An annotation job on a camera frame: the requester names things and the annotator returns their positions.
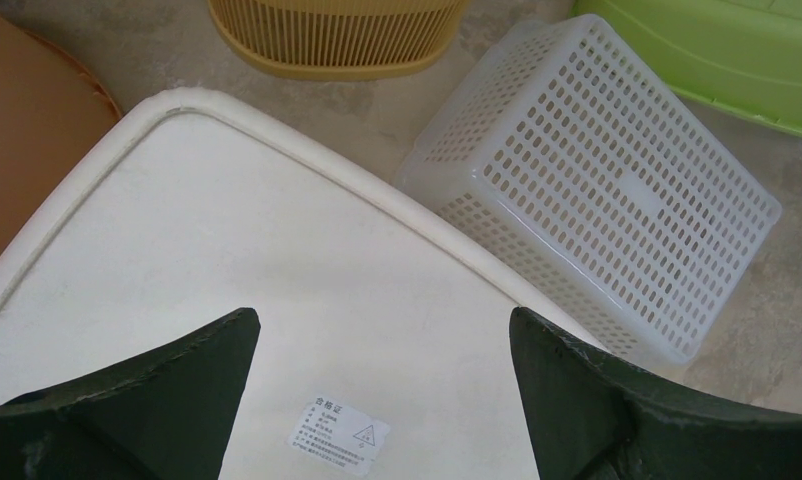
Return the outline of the yellow orange slatted bin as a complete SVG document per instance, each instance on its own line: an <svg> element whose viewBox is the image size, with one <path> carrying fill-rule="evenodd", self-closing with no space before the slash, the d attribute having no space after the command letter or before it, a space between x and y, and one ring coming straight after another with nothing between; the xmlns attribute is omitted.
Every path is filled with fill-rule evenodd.
<svg viewBox="0 0 802 480"><path fill-rule="evenodd" d="M417 73L458 32L463 0L210 0L223 41L246 63L278 77L369 81Z"/></svg>

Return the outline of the cream perforated laundry basket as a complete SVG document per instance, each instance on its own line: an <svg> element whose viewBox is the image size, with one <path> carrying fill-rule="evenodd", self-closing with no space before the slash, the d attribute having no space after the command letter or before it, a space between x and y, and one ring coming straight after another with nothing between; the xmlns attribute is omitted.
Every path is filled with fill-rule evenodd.
<svg viewBox="0 0 802 480"><path fill-rule="evenodd" d="M0 256L0 403L240 308L261 332L225 479L534 479L516 272L351 161L220 92L132 109Z"/></svg>

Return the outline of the peach plastic bucket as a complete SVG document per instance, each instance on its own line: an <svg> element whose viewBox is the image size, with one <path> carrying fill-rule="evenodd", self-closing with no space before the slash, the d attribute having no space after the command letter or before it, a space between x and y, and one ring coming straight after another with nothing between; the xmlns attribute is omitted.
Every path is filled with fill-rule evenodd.
<svg viewBox="0 0 802 480"><path fill-rule="evenodd" d="M80 62L0 14L0 256L121 116Z"/></svg>

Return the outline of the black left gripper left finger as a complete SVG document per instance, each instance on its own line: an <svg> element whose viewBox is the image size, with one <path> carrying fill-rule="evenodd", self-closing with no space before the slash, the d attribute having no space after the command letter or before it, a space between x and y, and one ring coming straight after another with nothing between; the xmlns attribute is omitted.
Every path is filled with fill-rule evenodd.
<svg viewBox="0 0 802 480"><path fill-rule="evenodd" d="M261 329L251 308L0 405L0 479L215 479Z"/></svg>

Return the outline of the green solid plastic tub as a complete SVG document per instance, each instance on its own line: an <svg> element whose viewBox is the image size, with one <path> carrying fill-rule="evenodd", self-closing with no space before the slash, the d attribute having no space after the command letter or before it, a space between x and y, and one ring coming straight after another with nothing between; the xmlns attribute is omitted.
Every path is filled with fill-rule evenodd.
<svg viewBox="0 0 802 480"><path fill-rule="evenodd" d="M576 1L679 95L802 137L802 1Z"/></svg>

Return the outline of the green perforated plastic basket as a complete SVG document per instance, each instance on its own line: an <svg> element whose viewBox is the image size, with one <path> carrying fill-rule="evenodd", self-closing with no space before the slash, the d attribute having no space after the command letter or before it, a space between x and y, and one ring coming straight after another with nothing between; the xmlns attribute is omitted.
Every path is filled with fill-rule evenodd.
<svg viewBox="0 0 802 480"><path fill-rule="evenodd" d="M695 357L782 212L594 14L515 25L395 185L644 365Z"/></svg>

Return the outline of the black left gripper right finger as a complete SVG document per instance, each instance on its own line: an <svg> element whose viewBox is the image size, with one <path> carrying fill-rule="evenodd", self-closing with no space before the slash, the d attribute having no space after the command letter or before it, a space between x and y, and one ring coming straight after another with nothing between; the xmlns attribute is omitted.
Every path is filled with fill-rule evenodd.
<svg viewBox="0 0 802 480"><path fill-rule="evenodd" d="M525 307L509 340L543 479L802 479L802 414L667 380Z"/></svg>

